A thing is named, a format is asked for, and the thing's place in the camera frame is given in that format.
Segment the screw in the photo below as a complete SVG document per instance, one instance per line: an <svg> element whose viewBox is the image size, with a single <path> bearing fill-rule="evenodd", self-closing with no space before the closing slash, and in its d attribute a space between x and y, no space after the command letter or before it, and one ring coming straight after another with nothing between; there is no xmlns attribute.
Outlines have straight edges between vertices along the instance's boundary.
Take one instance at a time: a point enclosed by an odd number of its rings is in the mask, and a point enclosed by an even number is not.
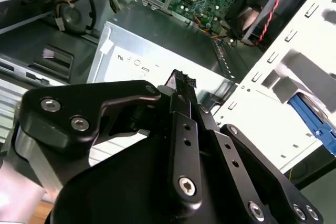
<svg viewBox="0 0 336 224"><path fill-rule="evenodd" d="M196 192L195 185L189 178L186 177L180 178L178 183L182 191L188 196L193 196L195 194Z"/></svg>
<svg viewBox="0 0 336 224"><path fill-rule="evenodd" d="M310 214L311 217L313 217L314 220L319 220L319 216L310 206L306 206L306 208L308 210L308 213Z"/></svg>
<svg viewBox="0 0 336 224"><path fill-rule="evenodd" d="M181 94L179 94L177 97L178 97L182 102L185 102L185 99L184 99L184 97L183 97Z"/></svg>
<svg viewBox="0 0 336 224"><path fill-rule="evenodd" d="M201 108L201 110L202 110L205 114L208 114L208 113L209 113L209 110L208 110L206 107L204 107L203 105L200 105L199 107Z"/></svg>
<svg viewBox="0 0 336 224"><path fill-rule="evenodd" d="M237 129L236 129L236 128L234 128L234 127L230 127L230 129L233 131L233 133L234 133L235 135L237 135L237 134L238 134L238 131L237 131Z"/></svg>
<svg viewBox="0 0 336 224"><path fill-rule="evenodd" d="M306 219L305 213L302 212L302 210L297 205L294 205L294 210L295 210L295 213L300 217L301 220Z"/></svg>
<svg viewBox="0 0 336 224"><path fill-rule="evenodd" d="M47 98L41 101L41 107L45 111L56 112L61 109L61 104L59 104L59 102L54 99Z"/></svg>
<svg viewBox="0 0 336 224"><path fill-rule="evenodd" d="M146 86L146 89L147 89L149 92L155 94L155 89L154 89L152 86L147 85L147 86Z"/></svg>
<svg viewBox="0 0 336 224"><path fill-rule="evenodd" d="M89 122L84 118L76 117L71 119L71 126L76 131L86 131L89 128Z"/></svg>
<svg viewBox="0 0 336 224"><path fill-rule="evenodd" d="M250 201L248 207L252 213L252 215L260 222L265 220L264 213L262 212L261 208L255 204L253 201Z"/></svg>

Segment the red and black wire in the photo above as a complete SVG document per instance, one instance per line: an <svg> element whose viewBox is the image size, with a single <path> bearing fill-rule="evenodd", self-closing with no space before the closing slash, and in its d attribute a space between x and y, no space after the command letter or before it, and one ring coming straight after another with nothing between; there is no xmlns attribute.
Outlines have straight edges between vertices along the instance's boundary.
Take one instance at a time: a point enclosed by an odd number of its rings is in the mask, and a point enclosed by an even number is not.
<svg viewBox="0 0 336 224"><path fill-rule="evenodd" d="M264 29L263 29L261 35L259 36L259 39L258 39L258 41L257 41L256 44L260 43L264 39L265 34L266 34L267 30L268 30L269 24L270 24L270 22L273 19L274 12L279 7L279 3L280 3L280 0L276 0L275 1L274 6L273 6L272 10L270 11L270 13L268 15L268 19L267 19L267 21L266 21L266 23L264 25Z"/></svg>

